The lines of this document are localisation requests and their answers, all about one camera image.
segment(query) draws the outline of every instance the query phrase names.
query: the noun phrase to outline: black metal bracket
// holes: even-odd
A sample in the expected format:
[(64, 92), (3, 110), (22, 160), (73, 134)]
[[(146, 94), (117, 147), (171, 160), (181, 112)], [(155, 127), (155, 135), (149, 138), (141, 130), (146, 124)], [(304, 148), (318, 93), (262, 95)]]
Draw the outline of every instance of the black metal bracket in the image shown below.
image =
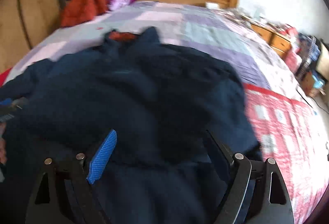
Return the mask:
[[(246, 223), (294, 224), (288, 191), (274, 159), (260, 162), (233, 154), (210, 132), (205, 132), (203, 143), (218, 175), (229, 175), (214, 223), (235, 223), (249, 180), (255, 180)], [(88, 151), (89, 156), (80, 154), (58, 164), (45, 160), (30, 197), (26, 224), (110, 224), (86, 179), (95, 149)]]

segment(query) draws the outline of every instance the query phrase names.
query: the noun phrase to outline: purple quilt patch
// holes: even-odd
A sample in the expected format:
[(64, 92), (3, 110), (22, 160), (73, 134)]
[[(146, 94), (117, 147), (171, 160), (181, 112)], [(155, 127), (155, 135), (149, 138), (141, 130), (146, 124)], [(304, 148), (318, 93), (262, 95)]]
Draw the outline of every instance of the purple quilt patch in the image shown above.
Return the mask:
[(240, 76), (242, 82), (270, 89), (264, 74), (259, 70), (251, 56), (226, 48), (205, 45), (193, 41), (182, 41), (182, 46), (210, 54), (212, 57), (230, 63)]
[(228, 30), (228, 27), (221, 20), (216, 18), (209, 18), (204, 15), (199, 16), (193, 14), (185, 14), (184, 21)]

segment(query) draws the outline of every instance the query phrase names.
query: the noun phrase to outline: silver screw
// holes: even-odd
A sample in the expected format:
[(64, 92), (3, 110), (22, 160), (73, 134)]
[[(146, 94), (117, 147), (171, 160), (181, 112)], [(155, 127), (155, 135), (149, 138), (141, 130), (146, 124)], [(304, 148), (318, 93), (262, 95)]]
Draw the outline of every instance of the silver screw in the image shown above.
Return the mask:
[(85, 157), (85, 154), (79, 153), (79, 154), (76, 155), (75, 158), (78, 159), (78, 160), (82, 160), (84, 157)]
[(271, 164), (271, 165), (274, 165), (275, 164), (275, 160), (273, 158), (269, 158), (268, 159), (268, 162)]
[(235, 154), (235, 158), (239, 159), (239, 160), (242, 160), (243, 159), (243, 154), (237, 153), (237, 154)]
[(52, 159), (51, 159), (51, 158), (47, 158), (47, 159), (44, 161), (44, 163), (45, 163), (46, 165), (50, 165), (51, 162), (52, 162)]

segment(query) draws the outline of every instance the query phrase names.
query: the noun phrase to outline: electrical cable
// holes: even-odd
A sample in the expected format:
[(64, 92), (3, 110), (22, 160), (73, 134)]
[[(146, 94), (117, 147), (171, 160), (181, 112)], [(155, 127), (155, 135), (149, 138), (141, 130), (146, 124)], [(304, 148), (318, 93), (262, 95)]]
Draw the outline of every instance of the electrical cable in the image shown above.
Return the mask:
[[(304, 101), (306, 101), (306, 103), (313, 109), (313, 111), (314, 111), (314, 108), (313, 108), (313, 106), (312, 105), (310, 105), (309, 104), (309, 102), (303, 97), (303, 95), (301, 95), (300, 93), (299, 93), (299, 91), (296, 89), (296, 91), (298, 92), (298, 94), (303, 98), (303, 100)], [(313, 98), (313, 97), (310, 97), (315, 103), (316, 103), (316, 105), (321, 109), (321, 110), (323, 110), (323, 111), (325, 111), (328, 115), (329, 115), (329, 113), (325, 110), (325, 109), (323, 109), (317, 102), (316, 102), (316, 100)]]
[(313, 97), (310, 97), (315, 103), (316, 105), (323, 111), (325, 111), (327, 114), (329, 114), (325, 109), (323, 109), (320, 105), (317, 104), (316, 100)]

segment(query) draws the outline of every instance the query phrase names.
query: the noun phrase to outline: blue grip pad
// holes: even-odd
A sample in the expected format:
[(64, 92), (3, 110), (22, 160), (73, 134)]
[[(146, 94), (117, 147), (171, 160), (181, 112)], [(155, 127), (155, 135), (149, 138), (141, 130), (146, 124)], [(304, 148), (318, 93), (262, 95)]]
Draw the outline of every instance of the blue grip pad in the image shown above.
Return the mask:
[(105, 166), (110, 159), (110, 156), (116, 146), (116, 131), (111, 130), (107, 135), (97, 152), (93, 156), (89, 163), (89, 174), (87, 181), (89, 184), (94, 184), (96, 180), (99, 180), (103, 174)]

